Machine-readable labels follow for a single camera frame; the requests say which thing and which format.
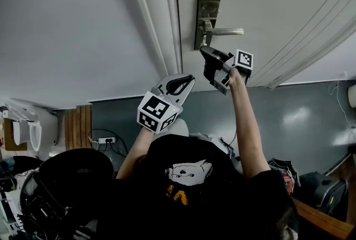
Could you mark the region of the white rounded device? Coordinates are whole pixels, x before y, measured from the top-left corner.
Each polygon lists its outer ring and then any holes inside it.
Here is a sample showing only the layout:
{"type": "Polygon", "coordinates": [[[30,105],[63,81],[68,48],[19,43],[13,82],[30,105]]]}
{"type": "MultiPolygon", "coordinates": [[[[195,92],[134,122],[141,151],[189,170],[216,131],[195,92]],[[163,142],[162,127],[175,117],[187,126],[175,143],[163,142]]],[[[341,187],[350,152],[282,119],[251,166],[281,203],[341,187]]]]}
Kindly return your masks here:
{"type": "Polygon", "coordinates": [[[356,84],[348,88],[348,102],[351,108],[356,109],[356,84]]]}

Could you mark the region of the wooden slatted panel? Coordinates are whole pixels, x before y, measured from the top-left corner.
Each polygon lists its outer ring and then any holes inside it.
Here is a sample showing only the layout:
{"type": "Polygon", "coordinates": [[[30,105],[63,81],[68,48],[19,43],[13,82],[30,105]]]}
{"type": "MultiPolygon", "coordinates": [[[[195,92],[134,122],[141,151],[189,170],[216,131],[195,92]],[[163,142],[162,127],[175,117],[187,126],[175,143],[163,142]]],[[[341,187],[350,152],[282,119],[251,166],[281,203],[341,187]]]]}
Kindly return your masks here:
{"type": "Polygon", "coordinates": [[[65,110],[65,148],[92,148],[89,137],[92,130],[91,105],[79,105],[65,110]]]}

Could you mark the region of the dark open bag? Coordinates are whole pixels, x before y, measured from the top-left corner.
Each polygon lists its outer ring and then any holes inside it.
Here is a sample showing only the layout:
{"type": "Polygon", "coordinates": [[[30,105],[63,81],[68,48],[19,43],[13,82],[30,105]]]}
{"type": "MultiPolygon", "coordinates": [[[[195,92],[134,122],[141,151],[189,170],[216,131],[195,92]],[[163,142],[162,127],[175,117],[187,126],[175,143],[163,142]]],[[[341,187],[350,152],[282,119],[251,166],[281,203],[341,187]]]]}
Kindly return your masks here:
{"type": "Polygon", "coordinates": [[[278,170],[285,182],[285,187],[289,195],[292,195],[295,187],[300,187],[299,173],[291,161],[272,158],[268,161],[272,170],[278,170]]]}

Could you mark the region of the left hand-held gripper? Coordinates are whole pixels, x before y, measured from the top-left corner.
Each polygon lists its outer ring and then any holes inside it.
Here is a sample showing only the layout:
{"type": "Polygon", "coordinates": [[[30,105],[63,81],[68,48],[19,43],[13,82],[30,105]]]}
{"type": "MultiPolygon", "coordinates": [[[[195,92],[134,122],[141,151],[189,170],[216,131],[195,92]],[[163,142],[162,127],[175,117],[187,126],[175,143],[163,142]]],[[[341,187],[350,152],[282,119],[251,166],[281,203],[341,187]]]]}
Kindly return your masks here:
{"type": "Polygon", "coordinates": [[[148,91],[137,109],[137,122],[155,134],[171,126],[195,84],[191,74],[164,77],[148,91]]]}

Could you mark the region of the curved wooden chair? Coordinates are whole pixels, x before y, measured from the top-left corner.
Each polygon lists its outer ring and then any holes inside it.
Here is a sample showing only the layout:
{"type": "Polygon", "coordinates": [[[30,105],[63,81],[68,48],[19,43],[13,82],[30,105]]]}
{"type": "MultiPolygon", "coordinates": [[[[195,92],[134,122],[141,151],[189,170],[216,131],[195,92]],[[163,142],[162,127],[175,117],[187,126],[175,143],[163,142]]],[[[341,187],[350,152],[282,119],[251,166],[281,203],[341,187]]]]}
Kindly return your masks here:
{"type": "Polygon", "coordinates": [[[294,198],[299,216],[299,240],[356,240],[356,155],[347,154],[325,175],[348,182],[348,192],[328,215],[294,198]]]}

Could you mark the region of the person's left forearm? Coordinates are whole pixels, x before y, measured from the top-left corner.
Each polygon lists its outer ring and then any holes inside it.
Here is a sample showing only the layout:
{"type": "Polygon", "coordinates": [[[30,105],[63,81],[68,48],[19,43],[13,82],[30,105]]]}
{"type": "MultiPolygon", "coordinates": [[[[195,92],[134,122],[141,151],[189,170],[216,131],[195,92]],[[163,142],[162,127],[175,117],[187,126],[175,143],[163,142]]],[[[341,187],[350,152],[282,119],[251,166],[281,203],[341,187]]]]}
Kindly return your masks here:
{"type": "Polygon", "coordinates": [[[127,157],[124,159],[116,178],[120,180],[129,180],[136,161],[147,154],[150,144],[154,139],[154,132],[149,131],[147,128],[141,128],[132,148],[130,149],[127,157]]]}

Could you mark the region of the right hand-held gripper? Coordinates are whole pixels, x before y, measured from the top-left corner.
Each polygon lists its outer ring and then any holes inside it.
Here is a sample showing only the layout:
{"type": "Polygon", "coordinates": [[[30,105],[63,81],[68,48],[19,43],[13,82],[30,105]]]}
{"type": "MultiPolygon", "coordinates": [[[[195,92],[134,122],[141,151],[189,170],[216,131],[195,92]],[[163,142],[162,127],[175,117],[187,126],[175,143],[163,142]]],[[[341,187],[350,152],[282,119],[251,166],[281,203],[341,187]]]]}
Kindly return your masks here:
{"type": "Polygon", "coordinates": [[[230,70],[236,68],[245,78],[245,84],[253,70],[253,54],[236,50],[236,54],[225,53],[210,46],[201,46],[200,53],[204,57],[204,77],[214,88],[226,95],[230,80],[230,70]]]}

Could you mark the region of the black helmet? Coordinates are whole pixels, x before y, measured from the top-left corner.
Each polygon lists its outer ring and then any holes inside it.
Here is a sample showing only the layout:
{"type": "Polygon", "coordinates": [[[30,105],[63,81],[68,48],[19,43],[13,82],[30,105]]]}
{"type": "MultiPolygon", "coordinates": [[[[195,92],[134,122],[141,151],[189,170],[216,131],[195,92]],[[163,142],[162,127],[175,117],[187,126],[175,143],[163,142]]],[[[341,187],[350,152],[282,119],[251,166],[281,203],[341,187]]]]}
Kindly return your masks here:
{"type": "Polygon", "coordinates": [[[102,197],[112,177],[110,159],[95,149],[72,149],[44,161],[22,185],[24,231],[34,240],[73,240],[79,227],[97,235],[102,197]]]}

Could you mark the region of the black hard case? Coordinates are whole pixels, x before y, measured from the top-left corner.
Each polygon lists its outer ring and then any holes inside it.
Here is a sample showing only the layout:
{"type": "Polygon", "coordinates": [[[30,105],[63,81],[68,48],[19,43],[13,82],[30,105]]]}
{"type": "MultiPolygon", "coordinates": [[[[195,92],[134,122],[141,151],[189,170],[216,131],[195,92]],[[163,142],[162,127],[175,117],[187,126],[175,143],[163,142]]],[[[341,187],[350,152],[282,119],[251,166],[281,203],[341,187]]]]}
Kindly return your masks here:
{"type": "Polygon", "coordinates": [[[325,214],[332,214],[348,192],[348,182],[319,172],[299,177],[300,186],[294,189],[294,198],[325,214]]]}

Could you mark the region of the brown cardboard box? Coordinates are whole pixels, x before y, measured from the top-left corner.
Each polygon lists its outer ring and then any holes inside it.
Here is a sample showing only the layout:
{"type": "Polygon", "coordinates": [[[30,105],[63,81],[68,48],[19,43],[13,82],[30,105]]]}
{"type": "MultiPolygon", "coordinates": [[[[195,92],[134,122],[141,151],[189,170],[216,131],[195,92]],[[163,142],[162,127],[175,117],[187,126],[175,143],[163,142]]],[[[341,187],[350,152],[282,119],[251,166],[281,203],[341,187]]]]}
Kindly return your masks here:
{"type": "Polygon", "coordinates": [[[3,121],[3,141],[4,147],[8,151],[27,151],[27,143],[17,145],[14,140],[13,121],[4,119],[3,121]]]}

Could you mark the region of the metal door lock plate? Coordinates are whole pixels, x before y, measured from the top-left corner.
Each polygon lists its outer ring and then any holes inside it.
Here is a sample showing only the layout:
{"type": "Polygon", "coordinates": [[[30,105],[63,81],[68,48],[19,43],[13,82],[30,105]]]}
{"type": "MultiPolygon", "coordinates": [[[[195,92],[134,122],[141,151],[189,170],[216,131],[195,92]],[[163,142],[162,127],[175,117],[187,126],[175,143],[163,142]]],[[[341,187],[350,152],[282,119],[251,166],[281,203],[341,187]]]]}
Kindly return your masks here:
{"type": "MultiPolygon", "coordinates": [[[[195,41],[194,41],[194,50],[200,48],[202,42],[202,35],[204,34],[204,23],[199,22],[199,18],[216,18],[219,12],[220,0],[197,0],[197,10],[196,10],[196,26],[195,26],[195,41]]],[[[212,34],[207,34],[207,44],[208,46],[211,43],[212,34]]]]}

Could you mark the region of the black white-striped shoe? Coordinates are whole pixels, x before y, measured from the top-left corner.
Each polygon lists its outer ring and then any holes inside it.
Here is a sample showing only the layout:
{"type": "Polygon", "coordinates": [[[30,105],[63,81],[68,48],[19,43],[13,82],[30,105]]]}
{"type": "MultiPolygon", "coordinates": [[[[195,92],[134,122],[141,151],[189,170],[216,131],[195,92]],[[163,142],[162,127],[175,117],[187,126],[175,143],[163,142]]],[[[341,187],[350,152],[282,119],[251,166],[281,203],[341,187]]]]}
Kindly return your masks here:
{"type": "Polygon", "coordinates": [[[88,227],[79,227],[72,236],[73,240],[97,240],[96,232],[88,227]]]}

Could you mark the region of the person's right forearm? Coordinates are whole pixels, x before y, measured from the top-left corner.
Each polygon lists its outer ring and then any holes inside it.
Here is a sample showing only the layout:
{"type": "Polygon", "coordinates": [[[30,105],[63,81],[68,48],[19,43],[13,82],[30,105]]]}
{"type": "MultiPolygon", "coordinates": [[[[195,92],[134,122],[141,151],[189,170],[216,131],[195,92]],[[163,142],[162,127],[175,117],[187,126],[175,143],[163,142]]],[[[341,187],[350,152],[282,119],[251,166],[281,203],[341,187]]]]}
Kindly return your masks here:
{"type": "Polygon", "coordinates": [[[260,131],[245,82],[236,68],[229,72],[229,86],[235,111],[238,149],[243,172],[252,178],[270,170],[263,153],[260,131]]]}

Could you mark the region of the white moulded panels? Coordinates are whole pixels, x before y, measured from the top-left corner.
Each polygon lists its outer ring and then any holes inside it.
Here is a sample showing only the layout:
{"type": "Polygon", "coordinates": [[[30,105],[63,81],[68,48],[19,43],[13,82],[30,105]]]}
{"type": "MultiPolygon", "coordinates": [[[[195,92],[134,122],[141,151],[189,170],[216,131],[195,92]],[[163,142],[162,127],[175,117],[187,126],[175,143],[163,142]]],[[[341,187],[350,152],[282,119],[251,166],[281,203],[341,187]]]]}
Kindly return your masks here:
{"type": "Polygon", "coordinates": [[[58,142],[58,116],[51,109],[29,101],[9,98],[4,102],[8,113],[3,117],[13,125],[16,145],[29,143],[35,152],[58,142]]]}

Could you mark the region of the light grey trousers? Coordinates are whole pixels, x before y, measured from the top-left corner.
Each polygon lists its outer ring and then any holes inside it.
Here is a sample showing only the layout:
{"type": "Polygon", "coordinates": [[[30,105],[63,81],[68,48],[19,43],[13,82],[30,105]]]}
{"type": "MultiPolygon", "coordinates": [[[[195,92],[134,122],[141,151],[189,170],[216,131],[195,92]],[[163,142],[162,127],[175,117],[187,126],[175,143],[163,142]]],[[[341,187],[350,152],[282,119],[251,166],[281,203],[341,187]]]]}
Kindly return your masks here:
{"type": "Polygon", "coordinates": [[[214,134],[207,133],[189,133],[186,122],[183,119],[178,118],[168,129],[164,130],[164,134],[175,134],[181,136],[187,136],[190,138],[200,139],[204,141],[209,141],[213,143],[216,147],[222,150],[231,159],[235,169],[241,164],[239,156],[235,155],[233,143],[236,140],[237,135],[235,134],[231,142],[226,142],[224,138],[217,137],[214,134]]]}

